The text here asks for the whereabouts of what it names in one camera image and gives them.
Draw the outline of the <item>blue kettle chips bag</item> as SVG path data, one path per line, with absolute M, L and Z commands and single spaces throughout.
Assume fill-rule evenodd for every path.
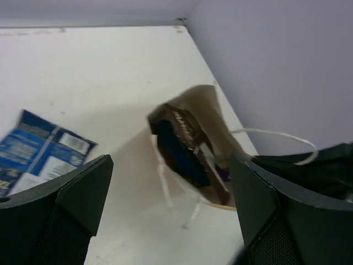
M 97 143 L 23 110 L 1 140 L 1 196 L 43 184 L 82 166 Z

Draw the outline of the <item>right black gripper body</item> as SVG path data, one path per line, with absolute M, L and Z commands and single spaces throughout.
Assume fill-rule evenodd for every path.
M 314 161 L 298 166 L 309 153 L 257 156 L 252 161 L 263 169 L 303 188 L 328 197 L 352 202 L 352 143 L 319 151 Z

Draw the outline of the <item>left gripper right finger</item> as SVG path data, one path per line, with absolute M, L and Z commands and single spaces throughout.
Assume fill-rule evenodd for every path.
M 305 189 L 233 153 L 244 248 L 236 264 L 351 264 L 352 204 Z

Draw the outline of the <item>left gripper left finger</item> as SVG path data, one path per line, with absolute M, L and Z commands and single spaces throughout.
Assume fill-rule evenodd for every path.
M 114 163 L 101 155 L 1 198 L 1 264 L 83 264 L 97 235 Z

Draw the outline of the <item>brown paper bag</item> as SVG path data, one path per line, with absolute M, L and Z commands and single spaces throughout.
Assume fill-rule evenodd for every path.
M 237 210 L 233 153 L 258 151 L 219 86 L 199 85 L 152 104 L 135 103 L 114 121 L 114 186 L 110 197 L 129 210 L 159 206 L 182 227 L 201 207 Z

